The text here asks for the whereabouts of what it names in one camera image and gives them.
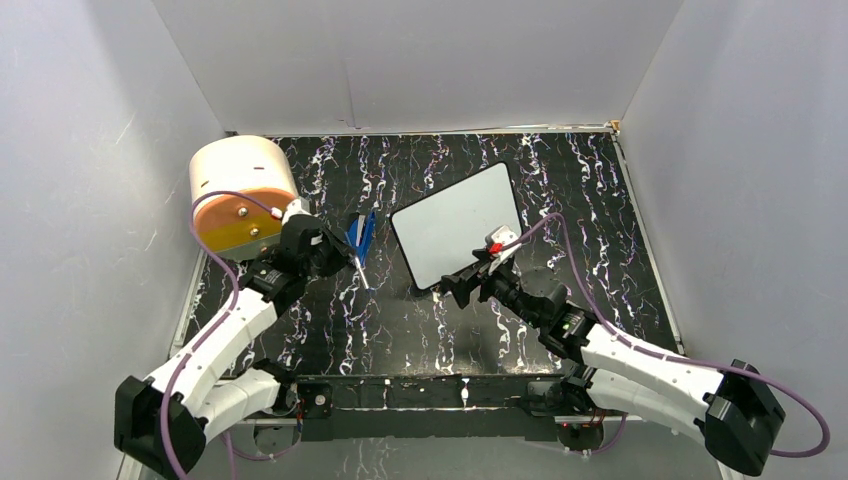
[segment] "white rectangular board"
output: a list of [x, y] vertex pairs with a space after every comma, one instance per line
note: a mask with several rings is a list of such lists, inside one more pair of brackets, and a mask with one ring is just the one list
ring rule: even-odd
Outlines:
[[509, 169], [505, 163], [471, 175], [391, 216], [415, 286], [426, 289], [474, 263], [471, 251], [502, 225], [521, 232]]

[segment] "metal frame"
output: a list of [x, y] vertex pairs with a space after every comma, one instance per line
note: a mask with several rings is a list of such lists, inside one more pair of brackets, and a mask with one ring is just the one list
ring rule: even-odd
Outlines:
[[144, 465], [129, 455], [124, 454], [116, 480], [139, 480], [143, 473]]
[[383, 132], [378, 130], [369, 130], [363, 128], [361, 130], [337, 132], [337, 133], [319, 133], [315, 135], [304, 134], [287, 134], [275, 133], [273, 135], [255, 133], [255, 132], [229, 132], [231, 135], [259, 135], [269, 138], [285, 138], [285, 137], [359, 137], [359, 136], [392, 136], [392, 135], [462, 135], [462, 134], [483, 134], [483, 133], [551, 133], [551, 132], [613, 132], [609, 122], [587, 123], [587, 124], [537, 124], [537, 125], [513, 125], [508, 127], [493, 127], [493, 128], [477, 128], [471, 130], [430, 130], [430, 131], [408, 131], [408, 132]]
[[183, 303], [183, 309], [180, 313], [180, 321], [177, 323], [177, 330], [174, 332], [174, 340], [171, 341], [171, 350], [168, 353], [168, 358], [173, 357], [185, 345], [185, 334], [188, 331], [188, 321], [191, 318], [191, 310], [194, 306], [194, 296], [197, 293], [197, 286], [200, 284], [200, 278], [203, 276], [203, 266], [206, 264], [206, 253], [203, 249], [199, 249], [197, 260], [194, 263], [194, 269], [189, 277], [189, 289], [186, 292], [186, 299]]
[[642, 240], [645, 242], [645, 249], [648, 251], [648, 259], [651, 262], [651, 270], [654, 271], [654, 278], [657, 280], [657, 288], [660, 291], [660, 297], [663, 299], [665, 313], [668, 316], [669, 326], [671, 326], [671, 333], [674, 335], [674, 342], [677, 344], [677, 353], [685, 355], [683, 339], [680, 337], [680, 329], [677, 327], [677, 321], [674, 318], [674, 312], [672, 311], [671, 303], [668, 300], [665, 285], [662, 282], [662, 278], [660, 278], [660, 272], [657, 269], [657, 261], [654, 256], [654, 250], [651, 248], [648, 231], [645, 229], [645, 220], [642, 218], [642, 212], [639, 210], [639, 204], [636, 200], [635, 192], [633, 191], [633, 181], [630, 179], [630, 171], [627, 169], [627, 158], [624, 156], [621, 143], [618, 141], [618, 135], [615, 133], [613, 133], [613, 146], [615, 147], [615, 154], [618, 157], [618, 165], [621, 167], [621, 172], [624, 175], [624, 184], [627, 186], [627, 191], [630, 195], [630, 203], [633, 205], [633, 211], [636, 213], [636, 222], [639, 224], [639, 230], [642, 232]]
[[747, 478], [745, 475], [730, 469], [730, 467], [721, 462], [716, 463], [718, 463], [718, 473], [721, 475], [722, 480], [745, 480]]

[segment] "marbled black surface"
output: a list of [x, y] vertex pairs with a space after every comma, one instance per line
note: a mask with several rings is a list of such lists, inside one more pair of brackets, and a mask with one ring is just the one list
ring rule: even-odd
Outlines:
[[[497, 303], [460, 310], [452, 298], [415, 297], [388, 215], [495, 162], [513, 175], [523, 228], [562, 212], [578, 268], [605, 315], [663, 348], [674, 338], [630, 195], [607, 133], [275, 138], [301, 196], [339, 234], [353, 211], [377, 212], [366, 292], [353, 270], [312, 282], [307, 294], [233, 365], [271, 358], [302, 375], [527, 374], [559, 360]], [[585, 305], [558, 226], [519, 250], [520, 270], [552, 268]], [[190, 318], [191, 338], [229, 286], [207, 263]]]

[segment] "white paint streak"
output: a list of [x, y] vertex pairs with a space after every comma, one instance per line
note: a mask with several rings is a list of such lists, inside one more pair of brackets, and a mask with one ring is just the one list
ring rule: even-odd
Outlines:
[[144, 247], [144, 251], [145, 251], [145, 252], [146, 252], [146, 251], [148, 251], [148, 250], [150, 250], [150, 246], [151, 246], [151, 245], [153, 245], [153, 239], [155, 239], [155, 238], [156, 238], [156, 235], [158, 235], [158, 234], [159, 234], [159, 231], [158, 231], [158, 230], [156, 230], [156, 229], [154, 228], [154, 229], [153, 229], [153, 236], [151, 236], [151, 237], [150, 237], [150, 241], [149, 241], [149, 242], [147, 242], [147, 246], [146, 246], [146, 247]]
[[469, 380], [470, 379], [468, 379], [468, 378], [462, 379], [462, 383], [464, 383], [464, 385], [462, 386], [462, 391], [460, 392], [460, 396], [462, 397], [462, 408], [468, 407], [468, 381]]
[[806, 286], [807, 286], [808, 289], [810, 289], [811, 292], [815, 293], [816, 295], [818, 295], [822, 298], [826, 298], [828, 300], [832, 300], [836, 303], [841, 303], [843, 305], [848, 305], [848, 300], [845, 300], [845, 299], [842, 299], [842, 298], [836, 298], [832, 295], [828, 295], [827, 293], [819, 290], [818, 288], [816, 288], [813, 284], [811, 284], [809, 282], [806, 283]]
[[174, 185], [174, 188], [171, 190], [171, 193], [168, 195], [168, 198], [166, 198], [166, 199], [165, 199], [165, 203], [163, 203], [163, 205], [167, 205], [167, 204], [168, 204], [168, 202], [170, 202], [170, 201], [171, 201], [171, 197], [173, 197], [173, 196], [174, 196], [174, 193], [177, 191], [177, 187], [178, 187], [179, 185], [180, 185], [180, 182], [177, 182], [177, 183]]
[[121, 134], [118, 135], [118, 139], [115, 140], [115, 145], [121, 143], [121, 139], [124, 138], [124, 135], [127, 133], [127, 130], [129, 130], [130, 125], [132, 125], [133, 120], [135, 120], [135, 112], [133, 112], [132, 116], [130, 117], [130, 121], [127, 122], [127, 126], [125, 126], [123, 130], [121, 130]]

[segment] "blue marker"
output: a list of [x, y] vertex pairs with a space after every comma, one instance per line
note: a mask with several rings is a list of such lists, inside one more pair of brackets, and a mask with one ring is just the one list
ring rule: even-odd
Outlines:
[[374, 212], [368, 215], [356, 214], [353, 217], [353, 222], [347, 230], [347, 243], [354, 249], [353, 263], [356, 265], [356, 270], [359, 272], [359, 278], [362, 279], [362, 285], [370, 290], [368, 280], [365, 280], [365, 256], [368, 254], [368, 248], [371, 247], [371, 240], [374, 238], [374, 227], [377, 224], [377, 215]]

